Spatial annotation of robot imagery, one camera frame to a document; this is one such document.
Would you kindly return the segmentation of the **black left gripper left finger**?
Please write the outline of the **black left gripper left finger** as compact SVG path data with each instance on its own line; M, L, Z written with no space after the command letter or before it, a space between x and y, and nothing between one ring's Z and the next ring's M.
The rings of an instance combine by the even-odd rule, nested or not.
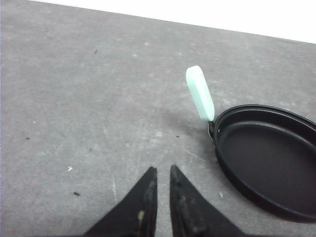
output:
M149 167L128 194L85 237L153 237L158 209L157 169Z

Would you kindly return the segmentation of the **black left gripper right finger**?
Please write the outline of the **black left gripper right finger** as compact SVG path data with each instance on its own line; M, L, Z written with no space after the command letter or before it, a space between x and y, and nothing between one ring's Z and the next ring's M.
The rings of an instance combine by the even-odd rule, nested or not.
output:
M170 217L175 237L245 237L211 205L176 165L170 169Z

